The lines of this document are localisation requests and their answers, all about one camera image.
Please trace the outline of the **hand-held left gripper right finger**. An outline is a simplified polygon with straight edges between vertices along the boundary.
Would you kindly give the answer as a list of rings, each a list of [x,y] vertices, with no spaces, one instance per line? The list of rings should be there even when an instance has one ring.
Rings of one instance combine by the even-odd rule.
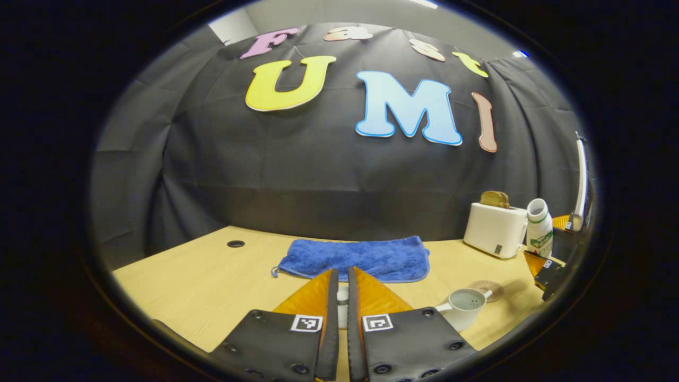
[[[374,276],[347,269],[351,381],[420,381],[464,374],[477,351],[435,307],[415,309]]]

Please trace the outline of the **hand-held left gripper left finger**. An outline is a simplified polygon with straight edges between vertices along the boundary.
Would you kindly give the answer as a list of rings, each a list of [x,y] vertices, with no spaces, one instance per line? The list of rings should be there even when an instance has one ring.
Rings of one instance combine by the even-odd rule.
[[[211,355],[257,381],[335,380],[338,279],[327,270],[275,309],[250,310]]]

